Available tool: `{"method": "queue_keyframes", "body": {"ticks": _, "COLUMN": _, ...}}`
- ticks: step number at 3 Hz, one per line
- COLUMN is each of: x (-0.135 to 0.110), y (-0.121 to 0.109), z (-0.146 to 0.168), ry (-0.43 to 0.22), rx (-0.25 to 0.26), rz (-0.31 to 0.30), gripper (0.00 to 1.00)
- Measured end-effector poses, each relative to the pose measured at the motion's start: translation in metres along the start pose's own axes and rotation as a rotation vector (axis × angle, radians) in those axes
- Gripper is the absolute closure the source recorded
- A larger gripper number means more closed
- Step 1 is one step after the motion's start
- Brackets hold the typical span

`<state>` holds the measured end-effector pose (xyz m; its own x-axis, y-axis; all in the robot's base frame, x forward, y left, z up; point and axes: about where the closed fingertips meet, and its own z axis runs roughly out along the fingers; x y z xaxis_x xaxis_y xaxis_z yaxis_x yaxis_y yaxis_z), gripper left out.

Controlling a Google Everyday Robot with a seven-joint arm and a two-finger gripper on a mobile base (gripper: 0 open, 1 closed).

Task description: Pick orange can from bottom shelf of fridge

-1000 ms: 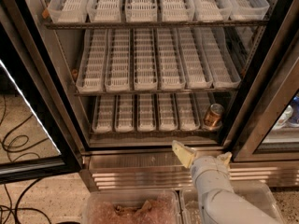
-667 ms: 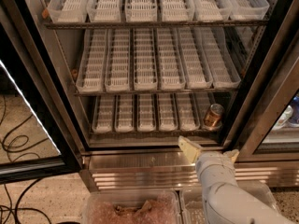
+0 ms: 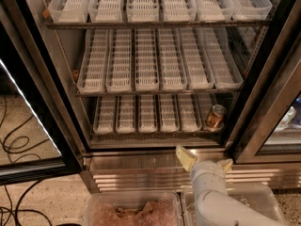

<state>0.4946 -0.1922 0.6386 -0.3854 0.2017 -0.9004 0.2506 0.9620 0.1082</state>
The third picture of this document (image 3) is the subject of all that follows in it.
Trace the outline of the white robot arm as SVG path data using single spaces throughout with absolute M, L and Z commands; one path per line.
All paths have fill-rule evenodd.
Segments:
M 200 160 L 183 146 L 176 147 L 176 156 L 190 173 L 197 226 L 284 226 L 228 194 L 226 174 L 231 171 L 232 159 Z

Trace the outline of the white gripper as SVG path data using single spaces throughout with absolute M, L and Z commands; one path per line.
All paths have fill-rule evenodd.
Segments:
M 176 156 L 186 171 L 191 170 L 191 183 L 196 194 L 207 190 L 227 193 L 226 173 L 232 170 L 232 159 L 221 160 L 217 164 L 213 161 L 197 162 L 198 157 L 183 146 L 176 147 Z

